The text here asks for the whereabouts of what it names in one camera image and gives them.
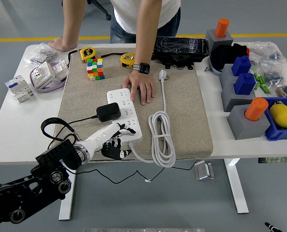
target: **jeans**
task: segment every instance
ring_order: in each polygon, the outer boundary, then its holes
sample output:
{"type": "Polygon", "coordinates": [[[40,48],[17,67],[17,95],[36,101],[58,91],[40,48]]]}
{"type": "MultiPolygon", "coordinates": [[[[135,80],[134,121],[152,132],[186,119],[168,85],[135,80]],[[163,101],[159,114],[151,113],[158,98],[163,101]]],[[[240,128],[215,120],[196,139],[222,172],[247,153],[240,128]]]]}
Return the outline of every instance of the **jeans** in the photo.
{"type": "MultiPolygon", "coordinates": [[[[163,37],[175,37],[178,32],[181,18],[181,10],[179,9],[176,15],[164,26],[157,30],[157,36],[163,37]]],[[[123,30],[123,28],[117,23],[115,16],[111,19],[110,26],[110,43],[112,44],[135,44],[136,35],[130,34],[123,30]]]]}

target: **robotic hand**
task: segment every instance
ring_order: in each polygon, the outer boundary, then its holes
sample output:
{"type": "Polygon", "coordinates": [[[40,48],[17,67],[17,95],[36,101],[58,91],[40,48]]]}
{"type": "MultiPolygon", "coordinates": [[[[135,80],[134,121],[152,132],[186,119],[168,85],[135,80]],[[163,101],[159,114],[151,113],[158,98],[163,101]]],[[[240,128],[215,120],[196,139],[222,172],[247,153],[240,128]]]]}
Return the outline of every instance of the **robotic hand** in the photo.
{"type": "Polygon", "coordinates": [[[73,145],[67,139],[36,157],[39,164],[30,171],[31,175],[0,184],[0,223],[18,224],[57,199],[65,198],[71,182],[61,160],[69,169],[76,170],[90,161],[95,151],[117,160],[129,155],[131,150],[121,150],[121,135],[125,130],[135,133],[124,124],[113,123],[85,141],[73,145]]]}

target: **beige felt mat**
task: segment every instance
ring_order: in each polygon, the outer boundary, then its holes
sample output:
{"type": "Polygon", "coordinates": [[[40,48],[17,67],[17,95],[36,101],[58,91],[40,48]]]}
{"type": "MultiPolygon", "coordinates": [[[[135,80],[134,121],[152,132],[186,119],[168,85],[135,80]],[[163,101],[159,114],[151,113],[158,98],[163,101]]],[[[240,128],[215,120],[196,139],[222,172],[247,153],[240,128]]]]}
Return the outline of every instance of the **beige felt mat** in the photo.
{"type": "MultiPolygon", "coordinates": [[[[97,48],[97,57],[109,53],[131,52],[134,48],[97,48]]],[[[105,79],[90,81],[86,64],[81,62],[79,53],[72,55],[68,79],[65,85],[59,117],[66,122],[79,120],[96,114],[96,108],[107,104],[106,93],[121,88],[123,78],[131,69],[123,68],[120,56],[104,58],[105,79]]],[[[144,159],[151,160],[151,131],[148,118],[157,111],[164,109],[161,83],[158,73],[164,66],[156,61],[151,62],[151,74],[156,83],[156,97],[152,103],[142,106],[139,101],[139,91],[134,100],[135,110],[142,130],[142,142],[135,144],[136,152],[144,159]]],[[[177,70],[171,67],[166,70],[170,79],[165,81],[167,113],[170,117],[171,136],[176,150],[177,159],[206,158],[213,151],[212,139],[208,120],[201,97],[199,83],[195,70],[184,68],[177,70]]],[[[72,124],[82,140],[87,139],[98,129],[109,125],[98,119],[72,124]]],[[[56,126],[55,135],[60,130],[56,126]]],[[[63,138],[69,131],[64,130],[59,136],[63,138]]],[[[131,154],[126,160],[137,160],[131,154]]],[[[111,160],[96,152],[92,160],[111,160]]]]}

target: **person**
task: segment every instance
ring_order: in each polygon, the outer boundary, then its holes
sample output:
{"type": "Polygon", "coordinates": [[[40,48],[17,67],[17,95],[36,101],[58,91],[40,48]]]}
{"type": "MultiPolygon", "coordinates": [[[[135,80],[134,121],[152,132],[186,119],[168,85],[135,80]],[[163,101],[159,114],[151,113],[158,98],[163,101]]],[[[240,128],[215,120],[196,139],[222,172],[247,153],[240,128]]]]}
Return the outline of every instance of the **person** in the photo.
{"type": "MultiPolygon", "coordinates": [[[[150,64],[156,36],[174,37],[181,17],[181,0],[111,0],[114,17],[110,26],[111,43],[136,43],[135,64],[150,64]]],[[[63,0],[63,37],[49,45],[65,52],[77,47],[86,0],[63,0]]],[[[124,77],[122,87],[131,84],[133,101],[140,89],[141,105],[155,97],[155,83],[150,74],[133,70],[124,77]]]]}

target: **man's hand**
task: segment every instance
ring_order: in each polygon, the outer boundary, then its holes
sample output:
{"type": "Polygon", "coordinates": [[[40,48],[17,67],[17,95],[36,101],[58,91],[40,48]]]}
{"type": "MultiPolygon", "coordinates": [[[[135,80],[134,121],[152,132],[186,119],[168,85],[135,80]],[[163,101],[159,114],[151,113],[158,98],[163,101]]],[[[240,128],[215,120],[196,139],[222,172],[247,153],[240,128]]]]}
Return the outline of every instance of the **man's hand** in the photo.
{"type": "Polygon", "coordinates": [[[130,100],[134,100],[136,91],[140,89],[141,105],[151,102],[151,98],[155,97],[155,83],[150,74],[143,74],[137,71],[132,71],[124,77],[122,87],[127,88],[128,84],[132,86],[130,91],[130,100]]]}
{"type": "Polygon", "coordinates": [[[62,37],[56,38],[54,42],[49,42],[48,45],[61,52],[66,52],[77,47],[77,43],[67,44],[62,37]]]}

